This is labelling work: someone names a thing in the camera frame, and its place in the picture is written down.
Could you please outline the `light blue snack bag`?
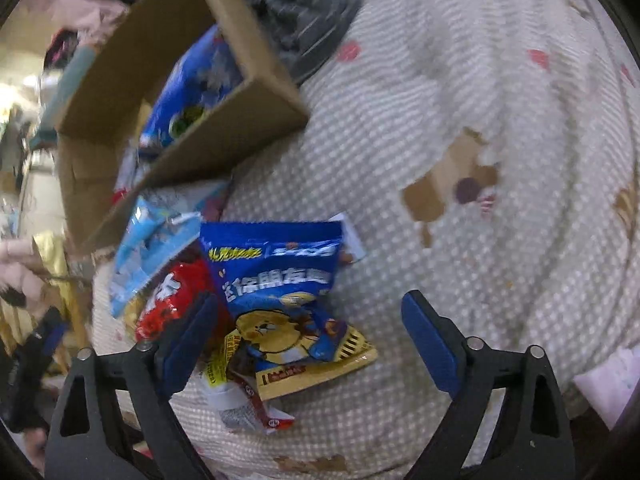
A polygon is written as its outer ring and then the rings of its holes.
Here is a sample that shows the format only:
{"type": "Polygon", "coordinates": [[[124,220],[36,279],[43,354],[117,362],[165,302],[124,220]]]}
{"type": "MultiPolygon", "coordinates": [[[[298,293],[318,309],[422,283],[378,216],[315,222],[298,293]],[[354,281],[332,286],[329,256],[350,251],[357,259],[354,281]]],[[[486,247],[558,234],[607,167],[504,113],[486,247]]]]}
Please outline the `light blue snack bag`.
{"type": "Polygon", "coordinates": [[[138,196],[115,254],[110,285],[114,318],[196,241],[202,222],[220,219],[228,192],[229,181],[216,179],[152,188],[138,196]]]}

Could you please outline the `small brown white candy bar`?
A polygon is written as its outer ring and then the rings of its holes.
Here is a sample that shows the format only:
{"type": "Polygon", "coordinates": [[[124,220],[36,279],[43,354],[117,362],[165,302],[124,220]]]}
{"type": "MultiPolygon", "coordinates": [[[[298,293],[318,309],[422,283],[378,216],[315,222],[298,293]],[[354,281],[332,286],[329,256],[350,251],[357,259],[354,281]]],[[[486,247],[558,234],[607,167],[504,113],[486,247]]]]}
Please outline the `small brown white candy bar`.
{"type": "Polygon", "coordinates": [[[356,263],[364,258],[366,250],[348,215],[344,212],[334,214],[331,221],[340,222],[343,229],[340,261],[343,266],[356,263]]]}

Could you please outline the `blue white snack bag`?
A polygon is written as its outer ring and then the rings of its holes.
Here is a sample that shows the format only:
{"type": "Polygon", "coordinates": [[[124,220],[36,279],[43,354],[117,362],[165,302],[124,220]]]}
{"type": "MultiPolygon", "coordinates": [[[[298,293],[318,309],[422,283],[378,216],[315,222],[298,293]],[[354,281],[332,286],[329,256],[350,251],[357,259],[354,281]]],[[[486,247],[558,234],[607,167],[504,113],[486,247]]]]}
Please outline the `blue white snack bag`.
{"type": "Polygon", "coordinates": [[[156,159],[242,82],[228,42],[213,25],[178,59],[160,90],[140,134],[140,157],[156,159]]]}

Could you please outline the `red snack bag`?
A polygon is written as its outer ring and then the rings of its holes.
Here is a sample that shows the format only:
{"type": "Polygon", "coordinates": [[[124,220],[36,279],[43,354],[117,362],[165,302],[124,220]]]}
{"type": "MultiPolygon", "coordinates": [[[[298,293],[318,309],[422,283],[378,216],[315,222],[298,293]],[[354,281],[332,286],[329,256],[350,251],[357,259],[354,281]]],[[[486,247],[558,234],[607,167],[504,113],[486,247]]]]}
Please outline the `red snack bag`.
{"type": "Polygon", "coordinates": [[[213,281],[202,258],[175,263],[154,288],[134,329],[136,341],[155,340],[166,325],[182,318],[195,300],[213,290],[213,281]]]}

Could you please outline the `brown cardboard box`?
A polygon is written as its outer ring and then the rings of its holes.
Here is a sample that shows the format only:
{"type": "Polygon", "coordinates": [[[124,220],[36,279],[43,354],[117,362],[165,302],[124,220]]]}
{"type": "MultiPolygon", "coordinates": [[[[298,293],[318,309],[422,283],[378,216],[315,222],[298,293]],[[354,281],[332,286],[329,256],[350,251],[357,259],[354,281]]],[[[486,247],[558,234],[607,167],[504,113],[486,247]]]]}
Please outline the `brown cardboard box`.
{"type": "Polygon", "coordinates": [[[244,0],[140,0],[56,127],[72,245],[117,244],[143,191],[220,177],[308,118],[244,0]]]}

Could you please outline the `pink white snack packet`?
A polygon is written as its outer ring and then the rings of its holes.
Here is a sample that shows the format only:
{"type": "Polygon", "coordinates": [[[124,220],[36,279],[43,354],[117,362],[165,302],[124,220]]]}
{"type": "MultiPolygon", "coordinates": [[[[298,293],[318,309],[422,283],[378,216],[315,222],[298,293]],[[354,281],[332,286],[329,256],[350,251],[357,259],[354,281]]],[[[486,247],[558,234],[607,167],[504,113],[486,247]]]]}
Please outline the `pink white snack packet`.
{"type": "Polygon", "coordinates": [[[129,145],[122,155],[113,188],[111,204],[115,205],[124,198],[149,172],[151,164],[140,157],[139,149],[129,145]]]}

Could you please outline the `grey striped garment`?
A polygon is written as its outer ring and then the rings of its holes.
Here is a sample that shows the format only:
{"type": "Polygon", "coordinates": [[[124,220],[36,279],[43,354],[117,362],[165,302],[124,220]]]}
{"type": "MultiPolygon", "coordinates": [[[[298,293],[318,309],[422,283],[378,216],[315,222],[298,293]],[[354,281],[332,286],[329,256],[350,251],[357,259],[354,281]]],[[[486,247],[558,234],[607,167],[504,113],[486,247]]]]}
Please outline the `grey striped garment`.
{"type": "Polygon", "coordinates": [[[363,3],[363,0],[245,1],[298,86],[334,55],[363,3]]]}

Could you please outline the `dotted bear print bedsheet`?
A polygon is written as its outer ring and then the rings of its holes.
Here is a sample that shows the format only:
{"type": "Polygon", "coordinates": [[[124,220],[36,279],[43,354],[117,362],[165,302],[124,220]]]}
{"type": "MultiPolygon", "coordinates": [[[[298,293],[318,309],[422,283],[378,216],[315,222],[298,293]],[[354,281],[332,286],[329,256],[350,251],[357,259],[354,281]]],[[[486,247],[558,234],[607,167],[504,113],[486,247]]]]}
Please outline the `dotted bear print bedsheet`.
{"type": "Polygon", "coordinates": [[[448,408],[402,326],[420,290],[498,349],[575,378],[639,341],[639,71],[598,0],[363,0],[302,87],[306,129],[244,162],[228,221],[346,214],[366,253],[331,309],[378,359],[231,432],[193,377],[171,401],[230,479],[398,479],[448,408]]]}

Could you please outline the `white grey snack bag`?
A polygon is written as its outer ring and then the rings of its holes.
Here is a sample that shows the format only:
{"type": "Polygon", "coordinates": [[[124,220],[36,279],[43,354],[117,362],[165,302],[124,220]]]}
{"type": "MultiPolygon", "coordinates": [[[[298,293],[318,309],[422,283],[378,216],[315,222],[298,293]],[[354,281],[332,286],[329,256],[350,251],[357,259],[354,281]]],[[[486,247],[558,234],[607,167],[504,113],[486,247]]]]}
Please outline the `white grey snack bag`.
{"type": "Polygon", "coordinates": [[[295,418],[262,402],[254,387],[242,376],[227,372],[227,363],[213,356],[207,361],[201,382],[207,405],[232,432],[273,434],[290,429],[295,418]]]}

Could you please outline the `blue bear cookie bag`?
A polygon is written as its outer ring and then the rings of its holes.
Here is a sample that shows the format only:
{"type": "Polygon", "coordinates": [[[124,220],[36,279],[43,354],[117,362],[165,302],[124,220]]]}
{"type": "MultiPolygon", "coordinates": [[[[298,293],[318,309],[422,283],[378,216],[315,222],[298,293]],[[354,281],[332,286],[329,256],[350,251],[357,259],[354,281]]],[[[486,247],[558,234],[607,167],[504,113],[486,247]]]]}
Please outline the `blue bear cookie bag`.
{"type": "Polygon", "coordinates": [[[338,221],[204,222],[200,244],[264,401],[330,382],[378,357],[329,308],[341,264],[338,221]]]}

